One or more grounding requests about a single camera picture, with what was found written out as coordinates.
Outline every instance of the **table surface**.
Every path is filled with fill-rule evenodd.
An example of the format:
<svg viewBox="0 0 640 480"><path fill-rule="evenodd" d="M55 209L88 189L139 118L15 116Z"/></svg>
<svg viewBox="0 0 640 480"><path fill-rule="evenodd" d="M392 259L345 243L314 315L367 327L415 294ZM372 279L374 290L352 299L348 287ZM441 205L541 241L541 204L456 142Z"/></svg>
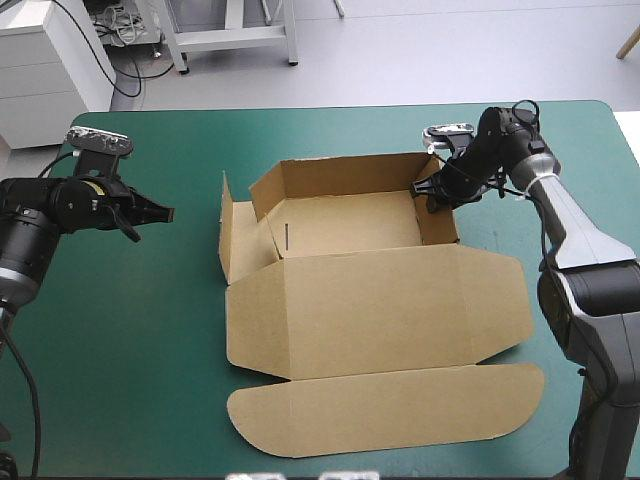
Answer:
<svg viewBox="0 0 640 480"><path fill-rule="evenodd" d="M375 469L404 476L547 476L567 461L581 379L567 362L535 297L539 221L531 204L495 193L456 211L462 243L521 259L535 334L493 362L535 362L545 394L517 432L491 441L283 459L264 454L231 425L225 404L238 388L272 377L231 366L225 355L225 281L217 259L222 171L237 199L286 158L422 150L424 126L476 123L486 105L86 114L76 124L129 135L123 178L176 208L175 222L65 237L41 293L14 327L38 382L43 415L41 474L221 476ZM541 104L543 134L563 181L603 230L640 250L640 172L608 106ZM61 166L56 174L70 172ZM4 448L27 472L28 391L9 355L0 362ZM640 473L634 455L630 473Z"/></svg>

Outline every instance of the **white floor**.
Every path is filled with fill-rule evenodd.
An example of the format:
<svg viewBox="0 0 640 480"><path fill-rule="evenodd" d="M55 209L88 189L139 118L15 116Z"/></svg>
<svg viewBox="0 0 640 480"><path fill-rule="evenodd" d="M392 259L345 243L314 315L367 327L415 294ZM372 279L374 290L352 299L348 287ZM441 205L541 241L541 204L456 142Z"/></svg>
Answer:
<svg viewBox="0 0 640 480"><path fill-rule="evenodd" d="M295 0L300 64L284 47L192 54L190 73L148 81L114 110L222 109L596 99L640 110L640 46L615 53L640 21L640 0ZM247 24L262 21L246 0ZM219 27L221 0L173 0L183 30ZM146 74L170 62L135 55ZM113 55L123 68L126 57ZM122 88L134 90L132 82ZM632 125L634 116L619 117ZM640 137L636 122L635 134ZM9 154L0 176L36 173L55 149Z"/></svg>

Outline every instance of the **black cable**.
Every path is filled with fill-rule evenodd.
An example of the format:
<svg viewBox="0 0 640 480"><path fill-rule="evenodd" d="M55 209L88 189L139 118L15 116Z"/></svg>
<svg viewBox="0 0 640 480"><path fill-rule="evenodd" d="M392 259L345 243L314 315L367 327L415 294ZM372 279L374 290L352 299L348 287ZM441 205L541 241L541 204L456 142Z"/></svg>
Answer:
<svg viewBox="0 0 640 480"><path fill-rule="evenodd" d="M36 382L33 380L33 376L29 371L29 367L25 363L18 347L9 336L7 329L4 326L4 320L0 318L0 334L4 338L7 347L11 351L13 358L16 359L16 363L20 367L22 374L24 375L27 384L29 385L29 392L31 393L31 406L33 408L33 463L31 464L31 480L38 478L38 467L40 465L40 447L42 445L42 428L40 424L40 404L38 402L38 389L36 388Z"/></svg>
<svg viewBox="0 0 640 480"><path fill-rule="evenodd" d="M167 73L169 73L171 71L171 69L174 67L174 64L172 63L171 65L169 65L167 67L166 70L163 70L160 73L156 73L155 75L143 75L143 76L136 76L136 75L131 75L127 72L123 72L122 70L117 69L116 67L113 67L113 69L118 72L121 75L124 75L125 77L129 77L129 78L139 78L140 80L152 80L154 78L160 78L160 77L164 77Z"/></svg>
<svg viewBox="0 0 640 480"><path fill-rule="evenodd" d="M42 178L44 177L44 174L47 173L49 170L51 170L54 166L56 166L58 163L60 163L62 160L64 160L65 158L68 158L70 156L73 155L73 152L68 152L65 153L64 155L60 155L58 158L56 158L53 162L49 163L46 167L44 167L42 169L42 171L38 174L38 178Z"/></svg>
<svg viewBox="0 0 640 480"><path fill-rule="evenodd" d="M84 38L84 41L86 42L86 44L89 46L89 50L91 50L91 53L93 54L93 58L95 58L96 63L98 64L98 67L100 67L100 70L102 71L104 77L107 79L107 81L111 84L111 86L118 91L119 93L121 93L122 95L124 95L125 97L129 97L129 98L136 98L138 97L141 93L142 93L142 79L138 80L138 91L136 93L127 93L124 90L122 90L121 88L119 88L116 83L111 80L111 78L109 78L109 75L107 74L106 70L104 69L104 67L102 66L102 63L100 62L100 59L98 58L98 55L96 54L96 51L93 49L93 46L91 45L91 42L89 41L89 39L87 38L87 35L84 33L84 30L82 30L82 27L80 26L80 24L78 23L78 21L75 19L75 17L71 14L71 12L69 10L67 10L67 8L62 5L59 0L51 0L53 3L55 3L56 5L58 5L63 11L64 13L67 14L67 16L71 19L71 21L75 24L75 26L77 27L78 31L80 32L80 34L82 35L82 38Z"/></svg>

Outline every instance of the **cardboard box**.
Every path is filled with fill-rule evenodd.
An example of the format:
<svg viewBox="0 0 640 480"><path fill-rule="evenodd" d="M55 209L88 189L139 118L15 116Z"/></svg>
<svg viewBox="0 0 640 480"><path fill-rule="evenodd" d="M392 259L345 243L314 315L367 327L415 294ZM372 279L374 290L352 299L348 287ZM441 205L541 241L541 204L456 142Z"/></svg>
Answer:
<svg viewBox="0 0 640 480"><path fill-rule="evenodd" d="M279 258L453 243L451 210L426 213L409 185L439 168L426 153L285 160L234 202L224 181L220 261L234 283Z"/></svg>
<svg viewBox="0 0 640 480"><path fill-rule="evenodd" d="M458 245L451 210L428 214L411 197L438 168L426 153L287 160L250 202L234 202L225 178L227 356L294 380L230 397L257 448L297 457L494 438L535 410L535 366L474 365L532 333L520 263ZM397 393L367 403L359 389ZM440 407L409 398L427 390ZM478 418L463 425L470 405ZM401 428L413 421L431 433ZM346 440L329 441L332 430Z"/></svg>

